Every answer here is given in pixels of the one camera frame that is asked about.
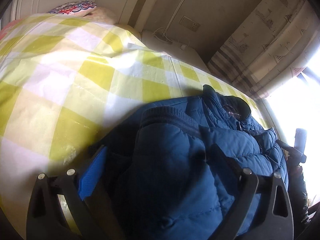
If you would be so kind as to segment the blue quilted puffer jacket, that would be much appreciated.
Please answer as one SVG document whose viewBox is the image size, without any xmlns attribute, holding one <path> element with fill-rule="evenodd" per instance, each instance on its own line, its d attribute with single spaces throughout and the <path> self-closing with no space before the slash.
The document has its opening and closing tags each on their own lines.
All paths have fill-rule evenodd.
<svg viewBox="0 0 320 240">
<path fill-rule="evenodd" d="M 225 157 L 289 182 L 276 139 L 244 100 L 209 85 L 139 108 L 101 140 L 104 185 L 124 237 L 207 239 L 239 194 Z"/>
</svg>

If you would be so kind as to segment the cream patterned curtain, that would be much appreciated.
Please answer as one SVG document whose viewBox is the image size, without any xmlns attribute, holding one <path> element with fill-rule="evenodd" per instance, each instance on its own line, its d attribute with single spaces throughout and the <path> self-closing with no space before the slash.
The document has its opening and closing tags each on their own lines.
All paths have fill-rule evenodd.
<svg viewBox="0 0 320 240">
<path fill-rule="evenodd" d="M 260 100 L 299 75 L 318 47 L 319 16 L 308 0 L 262 0 L 207 66 Z"/>
</svg>

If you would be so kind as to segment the floral patterned pillow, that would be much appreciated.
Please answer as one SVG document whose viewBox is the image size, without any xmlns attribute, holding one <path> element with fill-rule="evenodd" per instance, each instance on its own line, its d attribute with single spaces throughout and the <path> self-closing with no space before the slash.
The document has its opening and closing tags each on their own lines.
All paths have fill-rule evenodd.
<svg viewBox="0 0 320 240">
<path fill-rule="evenodd" d="M 78 1 L 62 4 L 48 11 L 49 14 L 62 14 L 76 17 L 84 17 L 93 12 L 97 5 L 91 1 Z"/>
</svg>

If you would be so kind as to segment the beige yellow pillow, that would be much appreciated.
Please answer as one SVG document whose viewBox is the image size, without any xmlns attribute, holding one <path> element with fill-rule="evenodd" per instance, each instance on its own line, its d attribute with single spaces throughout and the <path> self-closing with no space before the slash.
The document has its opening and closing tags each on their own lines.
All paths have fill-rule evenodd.
<svg viewBox="0 0 320 240">
<path fill-rule="evenodd" d="M 84 16 L 84 18 L 89 20 L 94 20 L 97 22 L 106 23 L 109 25 L 115 25 L 117 27 L 120 27 L 122 29 L 128 30 L 131 34 L 133 34 L 136 38 L 141 40 L 141 35 L 138 31 L 136 31 L 134 28 L 127 24 L 120 24 L 117 21 L 117 16 L 114 12 L 107 8 L 103 7 L 96 7 L 92 12 L 89 12 L 87 15 Z"/>
</svg>

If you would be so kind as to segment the yellow white checked bed sheet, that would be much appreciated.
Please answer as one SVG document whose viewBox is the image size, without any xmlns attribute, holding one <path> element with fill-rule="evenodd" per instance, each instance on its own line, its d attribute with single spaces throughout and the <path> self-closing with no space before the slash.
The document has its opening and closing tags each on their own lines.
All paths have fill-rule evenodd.
<svg viewBox="0 0 320 240">
<path fill-rule="evenodd" d="M 146 47 L 128 30 L 36 14 L 1 32 L 1 208 L 25 236 L 36 176 L 64 170 L 141 105 L 212 86 L 248 96 L 194 64 Z"/>
</svg>

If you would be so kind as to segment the white bedside table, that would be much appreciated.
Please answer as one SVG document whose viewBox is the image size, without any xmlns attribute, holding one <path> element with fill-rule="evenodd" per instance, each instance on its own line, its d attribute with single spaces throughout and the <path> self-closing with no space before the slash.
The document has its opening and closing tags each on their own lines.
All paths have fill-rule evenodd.
<svg viewBox="0 0 320 240">
<path fill-rule="evenodd" d="M 176 43 L 168 44 L 160 41 L 155 35 L 148 30 L 142 32 L 142 42 L 149 48 L 155 51 L 167 53 L 175 59 L 190 64 L 204 72 L 210 73 L 206 64 L 202 61 L 195 49 L 185 46 L 184 49 L 181 45 Z"/>
</svg>

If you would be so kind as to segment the beige wall socket plate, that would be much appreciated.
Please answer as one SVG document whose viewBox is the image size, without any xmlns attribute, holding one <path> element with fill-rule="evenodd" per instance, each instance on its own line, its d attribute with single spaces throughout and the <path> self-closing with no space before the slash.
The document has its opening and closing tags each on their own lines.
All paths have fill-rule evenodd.
<svg viewBox="0 0 320 240">
<path fill-rule="evenodd" d="M 187 16 L 183 16 L 181 18 L 179 24 L 186 27 L 187 29 L 189 29 L 193 32 L 196 32 L 200 27 L 199 23 L 195 22 L 191 18 L 188 18 Z"/>
</svg>

